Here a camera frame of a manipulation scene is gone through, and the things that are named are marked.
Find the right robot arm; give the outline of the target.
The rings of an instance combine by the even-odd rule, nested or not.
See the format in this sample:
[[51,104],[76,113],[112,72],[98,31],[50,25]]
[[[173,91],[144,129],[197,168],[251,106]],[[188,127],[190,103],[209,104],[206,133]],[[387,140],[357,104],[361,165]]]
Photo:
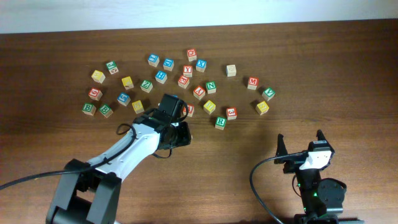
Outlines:
[[320,172],[330,165],[335,153],[322,131],[317,131],[317,140],[308,149],[297,154],[287,152],[284,136],[277,137],[277,160],[283,164],[284,174],[294,174],[297,179],[303,214],[294,216],[295,223],[364,223],[357,218],[339,219],[343,213],[343,201],[347,186],[332,178],[321,178]]

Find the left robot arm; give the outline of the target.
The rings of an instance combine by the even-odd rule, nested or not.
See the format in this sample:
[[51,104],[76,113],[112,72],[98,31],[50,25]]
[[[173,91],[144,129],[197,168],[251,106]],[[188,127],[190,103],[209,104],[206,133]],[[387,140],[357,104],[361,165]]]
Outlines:
[[116,223],[122,182],[148,156],[190,144],[186,102],[165,94],[158,108],[116,130],[122,138],[104,153],[64,168],[46,223]]

